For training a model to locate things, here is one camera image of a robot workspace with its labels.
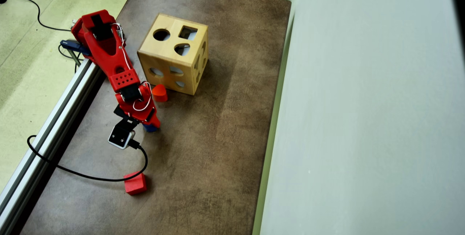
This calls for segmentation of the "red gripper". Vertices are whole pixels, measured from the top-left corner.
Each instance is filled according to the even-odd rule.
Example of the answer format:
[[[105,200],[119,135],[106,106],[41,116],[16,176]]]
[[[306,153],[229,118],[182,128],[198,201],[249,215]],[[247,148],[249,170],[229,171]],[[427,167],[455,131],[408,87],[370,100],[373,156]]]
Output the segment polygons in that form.
[[[159,129],[157,109],[151,94],[150,84],[131,84],[122,87],[115,94],[118,106],[115,114],[145,125],[145,129]]]

